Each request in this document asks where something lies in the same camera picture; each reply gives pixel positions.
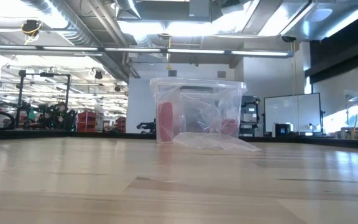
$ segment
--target wooden table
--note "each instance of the wooden table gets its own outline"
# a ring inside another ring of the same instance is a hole
[[[0,141],[0,223],[358,223],[358,149]]]

